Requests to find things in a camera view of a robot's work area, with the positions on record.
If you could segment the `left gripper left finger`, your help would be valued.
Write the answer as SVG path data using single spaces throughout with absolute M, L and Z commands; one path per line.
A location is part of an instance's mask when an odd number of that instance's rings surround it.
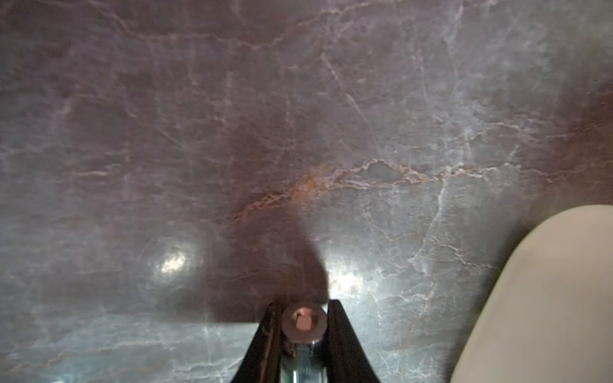
M 283 312 L 282 303 L 268 306 L 231 383 L 279 382 Z

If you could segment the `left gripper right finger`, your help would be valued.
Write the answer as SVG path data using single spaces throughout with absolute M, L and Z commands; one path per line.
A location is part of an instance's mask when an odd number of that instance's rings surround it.
M 327 381 L 380 383 L 339 300 L 327 308 Z

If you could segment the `short chrome socket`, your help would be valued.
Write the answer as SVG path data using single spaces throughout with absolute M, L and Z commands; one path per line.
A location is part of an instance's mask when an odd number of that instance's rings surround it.
M 293 303 L 281 318 L 280 382 L 327 382 L 324 341 L 327 314 L 315 303 Z

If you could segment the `white plastic storage box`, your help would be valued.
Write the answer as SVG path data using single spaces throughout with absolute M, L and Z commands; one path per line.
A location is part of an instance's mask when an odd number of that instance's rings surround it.
M 507 261 L 454 382 L 612 380 L 612 208 L 545 220 Z

